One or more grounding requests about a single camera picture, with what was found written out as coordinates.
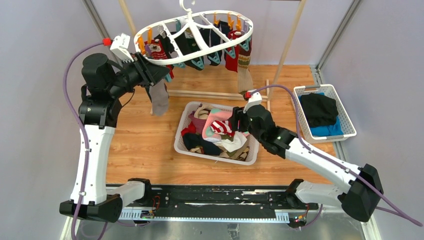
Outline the dark teal sock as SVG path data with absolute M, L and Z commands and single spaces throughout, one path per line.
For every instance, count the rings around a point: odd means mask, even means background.
M 147 94 L 147 96 L 148 96 L 148 98 L 149 98 L 150 102 L 152 103 L 152 102 L 153 102 L 153 100 L 152 100 L 152 96 L 151 96 L 150 90 L 151 90 L 151 88 L 150 88 L 149 86 L 146 86 L 146 87 L 145 87 L 146 94 Z

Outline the pink sock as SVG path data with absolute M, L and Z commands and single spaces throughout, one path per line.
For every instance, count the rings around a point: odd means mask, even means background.
M 234 131 L 234 136 L 228 136 L 228 135 L 220 135 L 214 133 L 214 131 L 211 128 L 211 124 L 214 121 L 225 121 L 228 120 L 232 116 L 232 113 L 229 111 L 220 110 L 217 108 L 213 108 L 207 119 L 206 123 L 204 125 L 204 128 L 202 130 L 202 138 L 205 141 L 211 142 L 211 143 L 217 143 L 222 140 L 225 140 L 226 142 L 234 142 L 240 140 L 242 144 L 245 144 L 247 141 L 247 132 L 239 132 Z

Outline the grey sock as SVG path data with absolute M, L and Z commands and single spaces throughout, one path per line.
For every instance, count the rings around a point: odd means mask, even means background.
M 152 114 L 155 116 L 164 115 L 169 109 L 169 94 L 166 81 L 162 79 L 156 85 L 150 87 L 152 97 Z

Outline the white round clip hanger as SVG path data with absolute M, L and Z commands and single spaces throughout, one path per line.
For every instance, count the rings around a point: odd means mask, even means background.
M 156 23 L 150 24 L 140 31 L 138 31 L 134 36 L 134 46 L 135 50 L 139 53 L 145 54 L 145 43 L 139 43 L 139 40 L 143 39 L 143 34 L 147 34 L 148 40 L 151 40 L 151 30 L 152 28 L 158 27 L 165 33 L 165 37 L 170 40 L 170 43 L 174 47 L 174 51 L 177 54 L 177 57 L 171 59 L 149 59 L 149 61 L 153 64 L 167 66 L 167 65 L 177 65 L 184 63 L 186 61 L 193 60 L 195 58 L 200 58 L 203 56 L 207 56 L 208 54 L 215 53 L 217 51 L 222 51 L 225 54 L 232 55 L 227 49 L 233 47 L 235 45 L 239 45 L 244 48 L 246 51 L 249 49 L 248 43 L 252 39 L 252 34 L 254 31 L 253 22 L 245 17 L 244 15 L 229 10 L 210 10 L 210 11 L 202 11 L 193 13 L 190 8 L 185 8 L 184 2 L 182 0 L 179 1 L 180 7 L 187 12 L 185 16 L 180 16 L 178 18 L 171 18 L 167 20 L 158 21 Z M 227 35 L 223 34 L 217 27 L 215 27 L 214 22 L 210 22 L 207 19 L 207 15 L 226 15 L 228 20 L 228 25 L 231 26 L 232 16 L 236 17 L 236 31 L 242 32 L 242 36 L 237 39 L 231 40 Z M 200 28 L 203 29 L 211 29 L 213 30 L 222 40 L 222 43 L 216 46 L 208 46 L 202 38 L 202 35 L 199 31 Z M 183 54 L 176 44 L 175 39 L 180 35 L 190 31 L 192 37 L 196 40 L 197 45 L 200 50 L 190 53 Z

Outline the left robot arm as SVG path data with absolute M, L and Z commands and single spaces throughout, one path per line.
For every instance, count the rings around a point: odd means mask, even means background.
M 152 185 L 145 178 L 131 178 L 112 192 L 106 189 L 109 150 L 122 109 L 120 98 L 136 86 L 151 87 L 169 69 L 153 64 L 141 54 L 118 64 L 103 53 L 87 56 L 81 74 L 82 102 L 77 110 L 81 147 L 77 177 L 69 200 L 59 212 L 69 217 L 99 222 L 116 222 L 124 207 L 133 202 L 145 207 L 154 199 Z

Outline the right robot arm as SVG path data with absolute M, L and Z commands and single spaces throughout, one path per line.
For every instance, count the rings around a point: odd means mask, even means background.
M 248 131 L 268 153 L 299 163 L 330 181 L 322 184 L 293 180 L 285 195 L 291 208 L 317 203 L 340 207 L 360 222 L 370 220 L 384 194 L 374 166 L 358 166 L 316 148 L 297 133 L 277 126 L 262 105 L 234 107 L 229 122 L 233 131 Z

